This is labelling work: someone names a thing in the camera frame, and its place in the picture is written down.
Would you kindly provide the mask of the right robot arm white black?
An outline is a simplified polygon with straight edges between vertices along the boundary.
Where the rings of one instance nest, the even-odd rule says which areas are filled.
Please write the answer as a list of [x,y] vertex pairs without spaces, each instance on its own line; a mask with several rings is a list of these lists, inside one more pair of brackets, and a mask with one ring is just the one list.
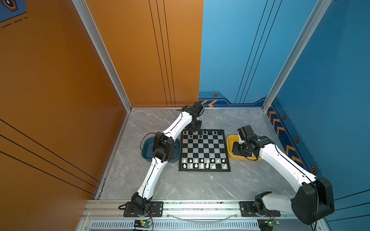
[[255,196],[250,210],[259,216],[271,211],[294,214],[310,225],[335,212],[332,183],[300,167],[267,136],[258,136],[250,125],[238,129],[239,141],[233,143],[233,154],[247,160],[262,159],[269,163],[295,191],[289,198],[282,194],[264,192]]

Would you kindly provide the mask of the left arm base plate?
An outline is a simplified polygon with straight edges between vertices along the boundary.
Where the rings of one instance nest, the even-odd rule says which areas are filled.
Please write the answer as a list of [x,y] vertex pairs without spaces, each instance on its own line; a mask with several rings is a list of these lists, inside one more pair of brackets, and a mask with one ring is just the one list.
[[149,210],[146,210],[146,212],[139,212],[137,209],[134,208],[134,205],[132,202],[128,202],[123,216],[128,217],[128,218],[133,218],[133,217],[145,217],[145,218],[150,218],[150,217],[162,217],[163,213],[163,205],[164,203],[162,201],[154,201],[150,202]]

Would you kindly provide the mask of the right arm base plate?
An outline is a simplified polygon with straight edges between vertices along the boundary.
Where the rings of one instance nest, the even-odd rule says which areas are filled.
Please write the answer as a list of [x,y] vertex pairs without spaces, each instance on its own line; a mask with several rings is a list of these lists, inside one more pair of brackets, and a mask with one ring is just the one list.
[[240,212],[243,217],[280,217],[281,213],[276,210],[268,210],[260,201],[241,201],[239,202]]

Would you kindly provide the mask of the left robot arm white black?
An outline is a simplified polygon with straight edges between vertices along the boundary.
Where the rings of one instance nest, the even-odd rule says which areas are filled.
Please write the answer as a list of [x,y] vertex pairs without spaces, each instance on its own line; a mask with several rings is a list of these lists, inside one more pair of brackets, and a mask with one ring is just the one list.
[[175,155],[175,141],[181,132],[187,129],[200,129],[204,107],[201,103],[195,102],[192,106],[185,105],[180,109],[176,120],[163,132],[157,132],[154,136],[153,156],[150,168],[145,179],[137,192],[131,198],[130,205],[139,216],[150,213],[150,202],[154,194],[158,179],[167,165]]

